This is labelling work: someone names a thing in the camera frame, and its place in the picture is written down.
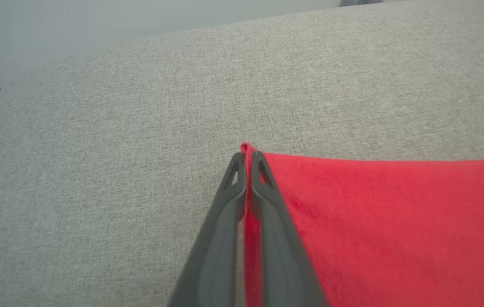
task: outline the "red fabric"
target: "red fabric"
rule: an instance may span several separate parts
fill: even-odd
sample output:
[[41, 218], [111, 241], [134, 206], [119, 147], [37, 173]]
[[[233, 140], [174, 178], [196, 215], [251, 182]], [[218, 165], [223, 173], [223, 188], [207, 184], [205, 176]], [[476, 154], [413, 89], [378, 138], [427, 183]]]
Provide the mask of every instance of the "red fabric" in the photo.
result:
[[[331, 306], [484, 306], [484, 160], [265, 157]], [[248, 189], [246, 304], [259, 307], [250, 202]]]

